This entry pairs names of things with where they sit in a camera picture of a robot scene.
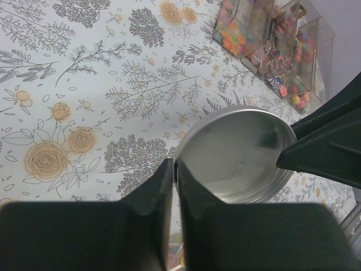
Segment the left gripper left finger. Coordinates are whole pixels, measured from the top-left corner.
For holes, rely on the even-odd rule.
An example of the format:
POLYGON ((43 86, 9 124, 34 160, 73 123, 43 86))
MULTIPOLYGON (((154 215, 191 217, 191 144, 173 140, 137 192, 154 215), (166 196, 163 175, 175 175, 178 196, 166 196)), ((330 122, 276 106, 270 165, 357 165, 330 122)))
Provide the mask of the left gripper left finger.
POLYGON ((165 270, 173 161, 121 200, 1 208, 2 270, 165 270))

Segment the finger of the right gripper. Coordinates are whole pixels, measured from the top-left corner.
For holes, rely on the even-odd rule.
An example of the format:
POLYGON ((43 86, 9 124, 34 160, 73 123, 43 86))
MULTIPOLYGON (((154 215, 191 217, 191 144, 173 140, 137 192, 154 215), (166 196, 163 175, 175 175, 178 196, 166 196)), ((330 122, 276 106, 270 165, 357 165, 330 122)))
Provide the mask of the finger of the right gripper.
POLYGON ((276 166, 360 188, 360 76, 312 114, 294 123, 297 141, 276 166))

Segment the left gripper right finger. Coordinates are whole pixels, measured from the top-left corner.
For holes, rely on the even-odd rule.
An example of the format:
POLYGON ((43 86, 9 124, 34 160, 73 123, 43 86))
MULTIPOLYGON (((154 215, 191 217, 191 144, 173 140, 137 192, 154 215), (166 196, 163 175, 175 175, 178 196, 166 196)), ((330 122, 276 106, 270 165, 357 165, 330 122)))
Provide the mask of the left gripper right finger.
POLYGON ((227 204, 175 165, 187 270, 352 270, 334 215, 314 203, 227 204))

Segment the silver round jar lid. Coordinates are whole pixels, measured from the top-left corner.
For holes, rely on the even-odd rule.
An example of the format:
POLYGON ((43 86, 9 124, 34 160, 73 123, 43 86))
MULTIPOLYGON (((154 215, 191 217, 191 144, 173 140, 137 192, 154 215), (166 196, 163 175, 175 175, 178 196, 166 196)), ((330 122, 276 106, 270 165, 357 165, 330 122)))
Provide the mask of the silver round jar lid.
POLYGON ((297 137, 282 118, 255 106, 213 111, 181 139, 175 163, 220 200, 263 203, 272 199, 293 172, 276 166, 297 137))

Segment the clear compartment candy box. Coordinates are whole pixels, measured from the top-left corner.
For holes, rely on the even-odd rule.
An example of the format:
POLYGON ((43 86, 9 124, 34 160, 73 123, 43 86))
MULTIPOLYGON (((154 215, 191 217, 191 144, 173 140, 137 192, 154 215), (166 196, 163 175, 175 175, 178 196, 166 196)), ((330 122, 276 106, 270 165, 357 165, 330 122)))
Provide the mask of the clear compartment candy box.
POLYGON ((330 100, 335 33, 310 1, 222 1, 212 36, 245 67, 220 91, 250 75, 302 114, 330 100))

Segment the clear plastic jar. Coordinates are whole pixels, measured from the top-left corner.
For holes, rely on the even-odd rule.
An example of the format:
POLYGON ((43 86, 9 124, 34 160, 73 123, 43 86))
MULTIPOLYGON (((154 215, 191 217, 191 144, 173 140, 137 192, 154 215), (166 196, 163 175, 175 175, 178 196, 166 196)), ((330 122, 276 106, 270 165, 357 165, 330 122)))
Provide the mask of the clear plastic jar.
POLYGON ((179 244, 171 243, 169 245, 167 270, 174 270, 174 271, 186 270, 183 243, 179 243, 179 244))

